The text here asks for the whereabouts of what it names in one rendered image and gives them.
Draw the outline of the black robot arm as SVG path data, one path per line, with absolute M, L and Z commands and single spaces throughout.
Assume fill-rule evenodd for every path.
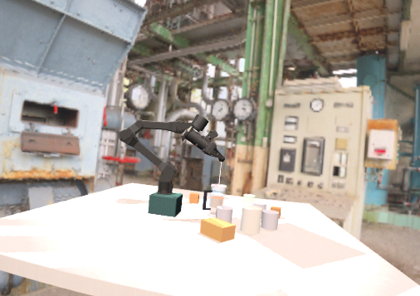
M 165 162 L 156 156 L 150 149 L 144 146 L 135 135 L 141 129 L 162 129 L 175 133 L 183 133 L 185 129 L 189 129 L 192 125 L 192 128 L 189 131 L 186 131 L 184 135 L 181 135 L 181 138 L 182 141 L 187 139 L 190 143 L 194 143 L 198 138 L 199 133 L 193 130 L 193 128 L 198 132 L 200 130 L 203 131 L 207 124 L 208 120 L 198 114 L 195 116 L 192 123 L 184 123 L 183 121 L 158 122 L 139 119 L 134 124 L 130 125 L 127 129 L 122 130 L 119 137 L 122 142 L 127 143 L 129 146 L 135 148 L 157 166 L 161 172 L 157 194 L 170 195 L 173 191 L 173 184 L 171 179 L 174 178 L 177 173 L 175 166 L 169 160 Z M 211 140 L 217 136 L 218 133 L 214 129 L 213 131 L 208 132 L 207 136 L 203 137 L 208 142 L 211 142 Z

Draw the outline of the cream cylinder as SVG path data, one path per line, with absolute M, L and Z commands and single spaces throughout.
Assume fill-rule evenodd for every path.
M 262 209 L 257 206 L 243 206 L 240 231 L 248 234 L 259 234 L 261 230 Z

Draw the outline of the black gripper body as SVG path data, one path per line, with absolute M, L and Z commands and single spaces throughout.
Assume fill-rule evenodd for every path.
M 196 147 L 200 148 L 203 153 L 209 155 L 210 152 L 216 146 L 214 142 L 208 142 L 201 134 L 198 136 L 196 141 L 193 143 Z

